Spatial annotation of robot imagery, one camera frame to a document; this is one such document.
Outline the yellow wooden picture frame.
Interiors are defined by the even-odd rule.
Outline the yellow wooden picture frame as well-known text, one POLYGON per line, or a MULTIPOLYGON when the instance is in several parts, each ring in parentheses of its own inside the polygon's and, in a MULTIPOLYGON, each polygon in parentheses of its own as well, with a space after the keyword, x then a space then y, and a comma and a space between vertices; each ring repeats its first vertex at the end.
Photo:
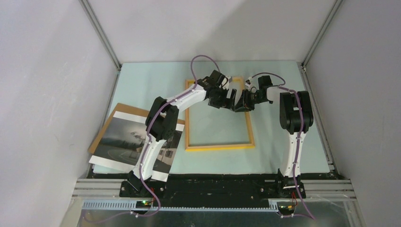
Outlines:
POLYGON ((184 147, 190 152, 254 148, 250 114, 217 109, 207 100, 196 103, 185 110, 184 147))

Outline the brown cardboard backing board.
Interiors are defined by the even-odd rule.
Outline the brown cardboard backing board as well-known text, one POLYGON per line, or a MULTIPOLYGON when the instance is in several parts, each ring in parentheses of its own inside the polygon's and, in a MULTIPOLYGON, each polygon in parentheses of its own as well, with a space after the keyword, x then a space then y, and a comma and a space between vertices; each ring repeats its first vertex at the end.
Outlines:
POLYGON ((146 135, 147 115, 147 110, 118 103, 90 145, 88 152, 93 154, 103 138, 112 142, 142 142, 146 135))

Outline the mountain landscape photo print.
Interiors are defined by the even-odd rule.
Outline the mountain landscape photo print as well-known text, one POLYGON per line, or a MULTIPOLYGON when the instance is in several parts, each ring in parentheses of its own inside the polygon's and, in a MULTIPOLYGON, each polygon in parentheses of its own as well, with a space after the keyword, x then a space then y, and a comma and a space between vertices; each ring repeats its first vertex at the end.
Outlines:
MULTIPOLYGON (((128 173, 140 160, 146 141, 146 117, 116 111, 111 117, 100 141, 94 144, 89 163, 128 173)), ((173 136, 167 139, 158 152, 151 179, 166 182, 184 130, 179 120, 173 136)))

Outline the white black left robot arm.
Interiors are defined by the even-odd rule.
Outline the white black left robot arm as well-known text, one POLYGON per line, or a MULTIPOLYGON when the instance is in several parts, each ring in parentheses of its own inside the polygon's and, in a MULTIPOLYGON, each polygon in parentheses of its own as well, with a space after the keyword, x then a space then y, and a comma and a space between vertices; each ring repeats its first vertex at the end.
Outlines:
POLYGON ((153 174, 153 167, 163 144, 173 137, 178 123, 178 115, 192 105, 209 101, 214 108, 230 109, 235 101, 236 92, 227 97, 231 77, 214 70, 210 76, 196 80, 183 92, 165 99, 157 97, 145 121, 146 138, 140 157, 129 172, 127 181, 131 191, 138 197, 144 197, 149 192, 146 182, 153 174))

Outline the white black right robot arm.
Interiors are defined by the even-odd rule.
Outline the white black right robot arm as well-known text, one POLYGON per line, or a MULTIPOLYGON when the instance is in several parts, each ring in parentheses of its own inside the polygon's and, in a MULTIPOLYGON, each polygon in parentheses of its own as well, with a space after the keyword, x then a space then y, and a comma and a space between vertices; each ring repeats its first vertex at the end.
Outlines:
POLYGON ((285 82, 274 85, 271 76, 271 73, 256 74, 254 77, 257 78, 257 85, 253 84, 254 77, 249 77, 233 110, 249 112, 254 110, 256 104, 265 102, 279 106, 279 123, 287 132, 288 150, 278 169, 275 192, 279 197, 286 198, 301 186, 302 145, 309 128, 314 123, 314 116, 307 91, 286 88, 285 82))

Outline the aluminium corner post right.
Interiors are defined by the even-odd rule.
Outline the aluminium corner post right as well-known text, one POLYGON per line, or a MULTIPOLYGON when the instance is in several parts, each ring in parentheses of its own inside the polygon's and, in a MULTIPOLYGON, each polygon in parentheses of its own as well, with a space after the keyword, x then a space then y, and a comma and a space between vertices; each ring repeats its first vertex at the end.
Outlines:
POLYGON ((336 14, 338 13, 339 9, 341 8, 344 0, 335 0, 329 13, 327 14, 326 18, 324 19, 321 27, 318 30, 317 35, 315 36, 310 48, 308 49, 304 59, 301 62, 302 70, 306 71, 307 65, 310 62, 311 58, 314 55, 314 52, 318 48, 320 42, 323 40, 325 34, 327 33, 332 21, 334 20, 336 14))

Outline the aluminium corner post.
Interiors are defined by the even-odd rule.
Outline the aluminium corner post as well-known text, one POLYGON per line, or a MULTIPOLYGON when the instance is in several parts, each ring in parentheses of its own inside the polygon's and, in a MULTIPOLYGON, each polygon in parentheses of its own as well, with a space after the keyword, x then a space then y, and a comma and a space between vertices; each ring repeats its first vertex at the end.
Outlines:
POLYGON ((314 55, 314 52, 318 48, 320 42, 323 40, 325 34, 327 33, 332 21, 334 20, 336 14, 338 13, 339 9, 341 8, 344 0, 335 0, 329 13, 327 14, 326 18, 324 19, 321 27, 318 30, 317 35, 315 36, 310 48, 308 49, 304 59, 301 62, 302 70, 306 71, 307 65, 310 62, 311 58, 314 55))
POLYGON ((92 25, 95 33, 97 34, 100 42, 105 48, 108 56, 110 57, 114 67, 117 71, 120 71, 122 68, 122 63, 119 61, 115 50, 112 47, 110 40, 107 37, 106 32, 104 31, 91 3, 88 0, 79 0, 90 24, 92 25))

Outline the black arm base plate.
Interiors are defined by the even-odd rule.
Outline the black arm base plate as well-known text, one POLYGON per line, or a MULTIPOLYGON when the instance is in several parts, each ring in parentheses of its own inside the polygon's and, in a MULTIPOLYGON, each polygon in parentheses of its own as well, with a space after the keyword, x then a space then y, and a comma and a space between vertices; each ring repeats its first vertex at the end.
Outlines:
POLYGON ((166 182, 140 179, 129 173, 119 196, 146 198, 144 207, 268 208, 272 199, 306 198, 302 182, 279 174, 171 174, 166 182))

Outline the aluminium front rail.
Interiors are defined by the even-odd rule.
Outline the aluminium front rail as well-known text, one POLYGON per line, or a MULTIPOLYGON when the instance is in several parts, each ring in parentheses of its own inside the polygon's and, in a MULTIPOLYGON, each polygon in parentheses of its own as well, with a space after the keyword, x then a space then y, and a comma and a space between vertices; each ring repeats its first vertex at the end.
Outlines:
MULTIPOLYGON (((301 197, 306 201, 356 201, 350 180, 303 180, 301 197)), ((177 200, 184 196, 238 196, 249 201, 288 201, 295 190, 279 192, 273 180, 256 179, 170 179, 151 181, 149 187, 160 199, 177 200)), ((150 198, 146 190, 138 192, 123 179, 79 179, 73 197, 91 199, 150 198)))

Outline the aluminium corner post left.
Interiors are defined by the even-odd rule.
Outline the aluminium corner post left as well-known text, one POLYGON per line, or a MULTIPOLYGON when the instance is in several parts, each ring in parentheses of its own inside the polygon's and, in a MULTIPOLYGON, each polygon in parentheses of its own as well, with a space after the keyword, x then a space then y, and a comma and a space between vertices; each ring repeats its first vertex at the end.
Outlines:
POLYGON ((90 24, 92 25, 95 33, 97 34, 100 42, 105 48, 108 56, 110 57, 114 67, 117 71, 120 71, 122 68, 122 63, 119 61, 115 50, 112 47, 110 40, 107 37, 106 32, 104 31, 91 3, 88 0, 79 0, 90 24))

